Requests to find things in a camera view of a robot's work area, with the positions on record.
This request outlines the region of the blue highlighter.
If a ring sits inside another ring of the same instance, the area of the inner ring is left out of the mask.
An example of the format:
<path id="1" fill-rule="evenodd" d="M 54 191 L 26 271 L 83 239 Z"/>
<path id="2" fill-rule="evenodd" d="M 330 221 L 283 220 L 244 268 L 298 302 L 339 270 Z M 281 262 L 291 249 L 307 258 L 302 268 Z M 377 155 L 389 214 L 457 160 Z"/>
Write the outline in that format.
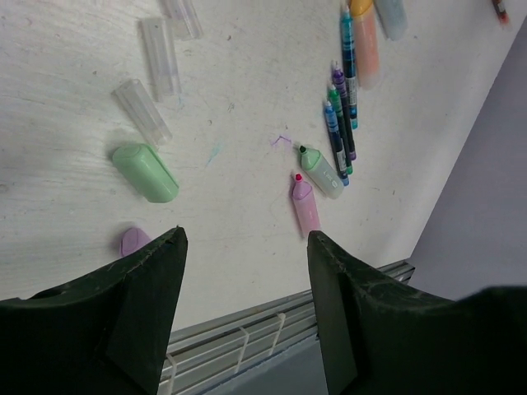
<path id="1" fill-rule="evenodd" d="M 375 0 L 374 4 L 385 36 L 392 41 L 400 40 L 408 28 L 403 0 Z"/>

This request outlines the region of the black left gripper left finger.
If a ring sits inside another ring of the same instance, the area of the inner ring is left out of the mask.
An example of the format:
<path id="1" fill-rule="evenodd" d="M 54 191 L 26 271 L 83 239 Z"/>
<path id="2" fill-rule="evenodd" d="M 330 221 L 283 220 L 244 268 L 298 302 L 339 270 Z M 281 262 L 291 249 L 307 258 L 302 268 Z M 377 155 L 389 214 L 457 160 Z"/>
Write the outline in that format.
<path id="1" fill-rule="evenodd" d="M 85 276 L 3 300 L 2 393 L 157 393 L 187 251 L 175 227 Z"/>

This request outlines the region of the green highlighter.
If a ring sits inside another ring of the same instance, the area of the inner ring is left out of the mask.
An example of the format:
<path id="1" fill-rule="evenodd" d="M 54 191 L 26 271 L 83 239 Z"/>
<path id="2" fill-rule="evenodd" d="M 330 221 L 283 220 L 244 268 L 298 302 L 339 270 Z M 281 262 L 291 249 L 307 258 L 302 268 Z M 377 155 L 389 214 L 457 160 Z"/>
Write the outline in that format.
<path id="1" fill-rule="evenodd" d="M 325 159 L 321 151 L 300 145 L 301 168 L 328 198 L 337 199 L 343 192 L 340 176 Z"/>

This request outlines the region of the teal thin pen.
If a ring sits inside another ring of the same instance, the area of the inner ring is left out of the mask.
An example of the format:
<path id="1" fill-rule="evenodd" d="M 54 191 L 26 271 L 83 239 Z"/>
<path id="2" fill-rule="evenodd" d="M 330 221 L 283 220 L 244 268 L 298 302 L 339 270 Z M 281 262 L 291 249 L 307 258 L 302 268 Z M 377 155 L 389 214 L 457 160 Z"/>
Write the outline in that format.
<path id="1" fill-rule="evenodd" d="M 347 3 L 342 6 L 340 18 L 343 71 L 348 94 L 348 108 L 353 129 L 358 128 L 357 71 L 352 16 Z"/>

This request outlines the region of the purple thin pen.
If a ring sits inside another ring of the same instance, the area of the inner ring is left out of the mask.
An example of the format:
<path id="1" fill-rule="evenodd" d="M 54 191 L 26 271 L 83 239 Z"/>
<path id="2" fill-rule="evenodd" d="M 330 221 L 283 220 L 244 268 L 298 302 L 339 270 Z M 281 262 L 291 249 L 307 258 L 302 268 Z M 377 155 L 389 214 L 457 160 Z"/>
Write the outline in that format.
<path id="1" fill-rule="evenodd" d="M 354 161 L 357 158 L 357 153 L 352 134 L 351 115 L 349 110 L 349 98 L 346 87 L 346 78 L 342 68 L 338 65 L 338 62 L 335 60 L 332 61 L 332 78 L 333 83 L 340 95 L 341 105 L 343 108 L 344 123 L 346 127 L 348 145 L 350 148 L 349 157 L 351 161 Z"/>

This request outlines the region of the purple highlighter cap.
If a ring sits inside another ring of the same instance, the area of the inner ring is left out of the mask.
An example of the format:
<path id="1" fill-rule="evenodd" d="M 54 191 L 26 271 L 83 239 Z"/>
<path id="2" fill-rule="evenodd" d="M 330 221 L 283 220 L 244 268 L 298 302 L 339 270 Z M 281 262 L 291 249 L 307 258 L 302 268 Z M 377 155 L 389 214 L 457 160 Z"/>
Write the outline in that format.
<path id="1" fill-rule="evenodd" d="M 140 228 L 132 227 L 126 230 L 121 238 L 119 253 L 122 258 L 137 252 L 145 245 L 149 244 L 152 239 Z"/>

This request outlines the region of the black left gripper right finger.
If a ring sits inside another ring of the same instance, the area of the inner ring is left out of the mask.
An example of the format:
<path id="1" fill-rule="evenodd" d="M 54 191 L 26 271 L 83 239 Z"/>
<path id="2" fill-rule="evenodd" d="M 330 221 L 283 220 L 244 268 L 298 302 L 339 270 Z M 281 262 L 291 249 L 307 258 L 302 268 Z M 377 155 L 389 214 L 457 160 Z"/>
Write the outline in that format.
<path id="1" fill-rule="evenodd" d="M 348 254 L 320 231 L 307 245 L 331 394 L 523 394 L 526 289 L 452 301 Z"/>

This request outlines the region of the green thin pen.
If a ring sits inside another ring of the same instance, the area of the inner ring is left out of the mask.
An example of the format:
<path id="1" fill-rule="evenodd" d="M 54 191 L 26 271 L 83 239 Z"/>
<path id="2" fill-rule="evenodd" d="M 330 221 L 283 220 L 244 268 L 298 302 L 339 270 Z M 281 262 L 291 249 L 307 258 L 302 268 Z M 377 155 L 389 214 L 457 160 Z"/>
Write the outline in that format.
<path id="1" fill-rule="evenodd" d="M 353 172 L 351 150 L 352 147 L 347 133 L 347 126 L 345 123 L 341 97 L 336 86 L 332 82 L 328 84 L 328 99 L 331 105 L 333 106 L 333 110 L 337 118 L 338 130 L 343 140 L 346 172 L 348 175 L 351 175 Z"/>

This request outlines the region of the green highlighter cap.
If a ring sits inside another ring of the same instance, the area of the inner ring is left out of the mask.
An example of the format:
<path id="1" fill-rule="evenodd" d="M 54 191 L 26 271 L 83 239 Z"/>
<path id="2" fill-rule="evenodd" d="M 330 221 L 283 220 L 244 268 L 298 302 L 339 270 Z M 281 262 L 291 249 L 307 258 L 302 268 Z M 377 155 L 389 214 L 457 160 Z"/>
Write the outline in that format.
<path id="1" fill-rule="evenodd" d="M 168 203 L 177 197 L 179 183 L 152 146 L 144 143 L 125 144 L 113 153 L 112 162 L 149 202 Z"/>

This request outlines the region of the blue thin pen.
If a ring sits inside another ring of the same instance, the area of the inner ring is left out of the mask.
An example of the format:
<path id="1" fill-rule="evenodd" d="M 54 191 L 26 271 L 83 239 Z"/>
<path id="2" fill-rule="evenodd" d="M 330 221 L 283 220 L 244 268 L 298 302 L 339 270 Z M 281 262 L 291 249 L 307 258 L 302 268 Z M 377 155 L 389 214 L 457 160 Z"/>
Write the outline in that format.
<path id="1" fill-rule="evenodd" d="M 343 185 L 349 185 L 349 178 L 347 174 L 347 166 L 345 160 L 345 151 L 343 147 L 343 139 L 341 138 L 337 115 L 329 100 L 324 103 L 324 119 L 329 133 L 329 140 L 332 146 L 333 157 L 336 165 L 336 171 Z"/>

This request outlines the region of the orange pink highlighter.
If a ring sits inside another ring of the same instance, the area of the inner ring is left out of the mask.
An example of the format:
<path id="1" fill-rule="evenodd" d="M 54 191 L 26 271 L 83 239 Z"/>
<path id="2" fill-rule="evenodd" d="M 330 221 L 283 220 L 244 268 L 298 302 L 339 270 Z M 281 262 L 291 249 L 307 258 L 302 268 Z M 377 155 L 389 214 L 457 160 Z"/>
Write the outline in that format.
<path id="1" fill-rule="evenodd" d="M 380 57 L 373 0 L 349 2 L 354 29 L 357 75 L 361 88 L 372 89 L 380 79 Z"/>

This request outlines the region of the clear pen cap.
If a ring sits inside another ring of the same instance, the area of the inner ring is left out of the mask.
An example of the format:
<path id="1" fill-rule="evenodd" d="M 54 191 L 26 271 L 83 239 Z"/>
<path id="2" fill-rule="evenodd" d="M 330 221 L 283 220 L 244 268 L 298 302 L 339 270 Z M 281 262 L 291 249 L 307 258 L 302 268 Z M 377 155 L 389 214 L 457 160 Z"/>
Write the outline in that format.
<path id="1" fill-rule="evenodd" d="M 162 21 L 175 41 L 198 40 L 203 28 L 191 0 L 161 0 Z"/>
<path id="2" fill-rule="evenodd" d="M 180 76 L 170 21 L 161 17 L 150 17 L 140 20 L 140 27 L 156 100 L 161 102 L 167 96 L 179 95 Z"/>
<path id="3" fill-rule="evenodd" d="M 166 122 L 138 79 L 124 82 L 114 94 L 147 143 L 159 147 L 171 141 Z"/>

